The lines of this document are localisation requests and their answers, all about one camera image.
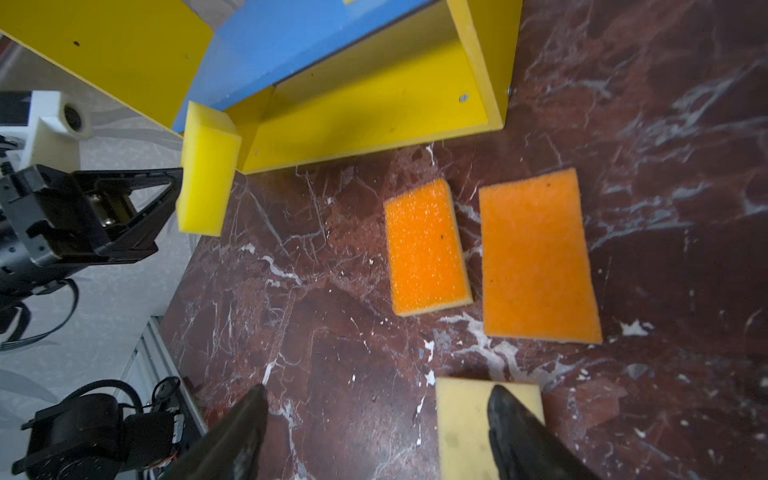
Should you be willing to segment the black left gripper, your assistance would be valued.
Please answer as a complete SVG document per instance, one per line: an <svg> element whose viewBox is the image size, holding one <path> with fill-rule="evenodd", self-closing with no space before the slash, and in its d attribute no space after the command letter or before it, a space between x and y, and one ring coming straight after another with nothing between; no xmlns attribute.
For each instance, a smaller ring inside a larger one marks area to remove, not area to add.
<svg viewBox="0 0 768 480"><path fill-rule="evenodd" d="M183 170L32 166L1 177L1 292L40 294L94 265L135 263L158 251ZM155 188L139 209L136 191Z"/></svg>

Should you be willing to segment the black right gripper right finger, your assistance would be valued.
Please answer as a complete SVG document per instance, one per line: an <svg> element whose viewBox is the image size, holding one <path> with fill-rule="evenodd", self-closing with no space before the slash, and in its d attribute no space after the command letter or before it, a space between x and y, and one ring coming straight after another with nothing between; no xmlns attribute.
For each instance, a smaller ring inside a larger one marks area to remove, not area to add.
<svg viewBox="0 0 768 480"><path fill-rule="evenodd" d="M491 451L500 478L598 479L501 385L491 391L487 418Z"/></svg>

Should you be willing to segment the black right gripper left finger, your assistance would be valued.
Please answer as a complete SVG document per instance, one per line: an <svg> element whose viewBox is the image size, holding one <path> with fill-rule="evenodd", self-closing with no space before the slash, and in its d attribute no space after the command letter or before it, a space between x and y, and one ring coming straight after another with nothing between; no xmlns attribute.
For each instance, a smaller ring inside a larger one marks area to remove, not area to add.
<svg viewBox="0 0 768 480"><path fill-rule="evenodd" d="M259 384L174 463L163 479L255 479L269 404Z"/></svg>

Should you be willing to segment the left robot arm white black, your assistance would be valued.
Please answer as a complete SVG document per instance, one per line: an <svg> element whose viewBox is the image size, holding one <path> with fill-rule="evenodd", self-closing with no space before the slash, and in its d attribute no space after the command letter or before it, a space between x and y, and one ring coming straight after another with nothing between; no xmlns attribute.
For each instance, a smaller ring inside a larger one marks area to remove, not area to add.
<svg viewBox="0 0 768 480"><path fill-rule="evenodd" d="M27 299L75 289L88 267L133 264L156 239L182 190L178 168L75 171L1 167L1 349L42 341L28 335ZM30 479L113 479L173 457L178 414L169 397L143 402L121 380L87 384L24 424L26 455L12 471Z"/></svg>

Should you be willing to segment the yellow shelf with coloured boards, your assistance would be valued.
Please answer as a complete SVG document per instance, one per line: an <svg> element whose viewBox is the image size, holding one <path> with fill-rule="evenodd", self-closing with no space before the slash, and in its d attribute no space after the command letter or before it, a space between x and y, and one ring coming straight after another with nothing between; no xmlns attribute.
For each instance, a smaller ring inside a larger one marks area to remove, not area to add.
<svg viewBox="0 0 768 480"><path fill-rule="evenodd" d="M1 32L178 135L200 104L251 174L496 131L518 1L5 1Z"/></svg>

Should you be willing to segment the pale yellow sponge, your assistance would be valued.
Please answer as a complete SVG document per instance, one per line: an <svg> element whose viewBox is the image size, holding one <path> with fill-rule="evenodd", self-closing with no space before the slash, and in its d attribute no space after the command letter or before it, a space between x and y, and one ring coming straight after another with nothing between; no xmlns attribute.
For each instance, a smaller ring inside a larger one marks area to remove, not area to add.
<svg viewBox="0 0 768 480"><path fill-rule="evenodd" d="M494 387L487 380L436 380L437 433L442 479L500 477L489 440L487 406Z"/></svg>

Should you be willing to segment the orange sponge right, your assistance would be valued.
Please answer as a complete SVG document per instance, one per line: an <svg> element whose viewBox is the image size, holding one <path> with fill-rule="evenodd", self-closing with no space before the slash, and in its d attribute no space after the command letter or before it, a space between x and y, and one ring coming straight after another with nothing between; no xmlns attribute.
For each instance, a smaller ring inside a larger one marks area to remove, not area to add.
<svg viewBox="0 0 768 480"><path fill-rule="evenodd" d="M479 192L488 336L599 344L575 169Z"/></svg>

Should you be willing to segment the orange sponge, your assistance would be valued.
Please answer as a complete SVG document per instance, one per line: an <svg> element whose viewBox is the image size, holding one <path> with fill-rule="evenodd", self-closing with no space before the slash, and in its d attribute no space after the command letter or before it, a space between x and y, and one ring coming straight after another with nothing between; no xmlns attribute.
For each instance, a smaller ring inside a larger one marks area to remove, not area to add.
<svg viewBox="0 0 768 480"><path fill-rule="evenodd" d="M407 317L471 304L446 180L436 179L387 200L384 215L393 312Z"/></svg>
<svg viewBox="0 0 768 480"><path fill-rule="evenodd" d="M599 344L575 169L479 192L488 336Z"/></svg>

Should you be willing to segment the orange sponge left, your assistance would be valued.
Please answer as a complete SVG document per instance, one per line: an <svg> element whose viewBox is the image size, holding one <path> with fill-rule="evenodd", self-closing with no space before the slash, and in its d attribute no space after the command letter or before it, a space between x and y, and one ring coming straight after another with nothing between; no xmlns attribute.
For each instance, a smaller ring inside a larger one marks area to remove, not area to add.
<svg viewBox="0 0 768 480"><path fill-rule="evenodd" d="M393 312L407 317L471 304L446 180L436 179L387 200L384 215Z"/></svg>

